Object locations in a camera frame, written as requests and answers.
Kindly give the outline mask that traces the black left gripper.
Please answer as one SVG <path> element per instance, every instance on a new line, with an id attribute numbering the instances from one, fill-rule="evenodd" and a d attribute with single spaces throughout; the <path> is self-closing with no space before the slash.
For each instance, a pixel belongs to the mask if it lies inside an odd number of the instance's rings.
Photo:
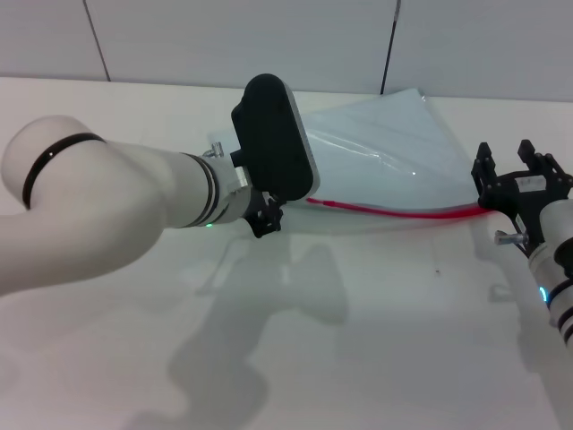
<path id="1" fill-rule="evenodd" d="M 250 226 L 256 238 L 281 230 L 281 220 L 284 212 L 282 206 L 286 202 L 273 194 L 251 190 L 249 205 L 244 213 L 244 220 Z"/>

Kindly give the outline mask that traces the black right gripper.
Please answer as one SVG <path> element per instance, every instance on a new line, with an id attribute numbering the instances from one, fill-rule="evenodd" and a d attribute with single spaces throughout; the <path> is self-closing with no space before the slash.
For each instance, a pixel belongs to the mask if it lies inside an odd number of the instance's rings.
<path id="1" fill-rule="evenodd" d="M 497 176 L 496 164 L 487 142 L 477 150 L 471 176 L 478 192 L 478 204 L 482 209 L 506 215 L 518 233 L 527 235 L 529 245 L 545 241 L 540 214 L 542 209 L 560 200 L 567 200 L 572 187 L 572 175 L 567 174 L 551 153 L 535 151 L 529 140 L 522 140 L 517 154 L 528 171 L 518 171 Z M 520 191 L 518 179 L 543 176 L 545 186 L 540 191 Z"/>

